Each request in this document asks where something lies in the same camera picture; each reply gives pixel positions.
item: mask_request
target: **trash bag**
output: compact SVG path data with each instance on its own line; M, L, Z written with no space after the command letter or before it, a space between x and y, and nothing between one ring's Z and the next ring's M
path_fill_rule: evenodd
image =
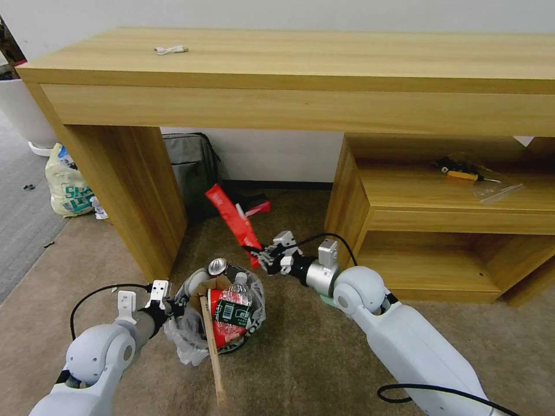
M50 204L55 213L76 217L93 210L94 196L66 148L56 143L45 167L50 188Z
M194 286L190 284L193 279L198 278L199 272L206 269L199 269L193 273L179 289L185 298L188 298L196 288L198 279L195 280ZM247 274L247 285L253 296L253 313L251 316L251 325L247 328L247 332L237 341L229 343L218 349L219 354L227 354L241 348L248 341L249 337L262 325L266 320L265 298L262 282L256 274L250 270L240 268L239 266L230 265L226 275L233 282L238 272ZM177 348L177 356L183 364L192 363L198 366L199 363L208 356L208 342L202 316L196 311L190 303L185 306L185 313L181 317L172 318L164 324L164 332L169 340L175 343Z

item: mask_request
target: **barcode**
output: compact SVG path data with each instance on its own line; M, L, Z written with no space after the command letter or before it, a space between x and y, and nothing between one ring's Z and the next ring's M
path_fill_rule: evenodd
M233 305L225 305L224 306L224 313L222 314L222 317L225 320L230 320L231 317L233 316Z

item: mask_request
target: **gray backpack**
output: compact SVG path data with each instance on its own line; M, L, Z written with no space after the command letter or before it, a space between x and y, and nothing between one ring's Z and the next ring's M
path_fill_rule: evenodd
M203 133L171 133L162 137L189 218L201 220L216 215L204 193L221 182L218 173L221 160L208 137Z

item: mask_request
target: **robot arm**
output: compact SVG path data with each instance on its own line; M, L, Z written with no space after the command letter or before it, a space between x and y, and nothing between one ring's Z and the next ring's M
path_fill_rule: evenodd
M146 306L135 311L135 293L118 293L119 316L112 324L85 330L69 346L65 366L50 393L30 416L109 416L112 396L123 372L168 317L180 307L169 304L169 282L155 280Z
M287 231L276 236L273 245L251 253L269 274L290 274L333 298L334 305L364 331L374 354L399 383L441 386L487 402L468 361L420 313L399 302L379 274L363 266L340 273L336 241L325 240L317 258L304 256L296 245ZM169 283L156 280L146 307L135 312L134 292L120 291L118 318L93 326L72 342L56 384L30 415L111 415L112 396L125 369L169 317L183 314L185 287L173 299L168 292ZM446 392L415 386L405 390L428 416L503 414Z
M368 345L399 383L441 386L485 399L468 361L414 308L402 304L374 270L355 266L340 273L337 242L326 240L319 258L304 257L293 234L278 234L263 251L251 250L270 274L291 274L353 319ZM428 416L493 416L497 410L440 391L405 389Z

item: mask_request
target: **black wire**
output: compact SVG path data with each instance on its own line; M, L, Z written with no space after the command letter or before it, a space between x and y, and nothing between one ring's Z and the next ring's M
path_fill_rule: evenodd
M119 283L119 284L104 286L104 287L101 287L100 289L96 289L95 291L90 292L83 299L78 301L77 304L73 307L73 310L71 311L71 315L69 316L69 329L71 330L71 339L75 339L75 324L73 323L73 319L75 317L75 312L77 312L77 309L79 308L79 306L81 306L81 304L85 300L87 300L94 294L97 294L98 292L102 292L103 290L107 290L107 289L119 288L119 287L137 287L137 288L141 288L146 291L149 291L150 285L141 285L137 283Z
M349 255L351 256L351 260L353 261L353 264L355 266L358 266L357 260L355 259L354 254L353 254L353 250L351 250L351 247L349 246L348 242L342 236L340 236L339 234L336 234L336 233L317 234L315 236L307 238L306 240L300 241L297 244L293 244L291 246L285 246L285 247L283 247L282 251L285 251L288 248L300 247L300 246L302 246L306 243L310 243L311 241L317 240L317 239L322 238L322 237L335 237L335 238L341 240L341 242L345 245L345 248L349 252Z
M397 390L397 389L408 389L408 388L412 388L412 389L418 389L418 390L433 390L433 391L441 391L444 393L451 393L451 394L455 394L458 396L462 396L464 398L467 399L471 399L474 400L476 402L480 402L482 404L485 404L487 406L493 407L494 409L500 410L503 413L506 413L510 416L519 416L517 413L513 412L512 410L509 410L497 403L491 402L489 400L486 399L482 399L481 397L475 396L473 394L470 393L466 393L460 390L456 390L456 389L451 389L448 387L441 387L441 386L436 386L436 385L430 385L430 384L407 384L407 383L397 383L397 384L386 384L381 386L377 393L378 393L378 397L380 399L382 399L384 402L387 403L407 403L410 402L412 400L411 397L406 397L406 398L402 398L402 399L390 399L388 397L385 397L382 393L384 391L388 391L388 390Z

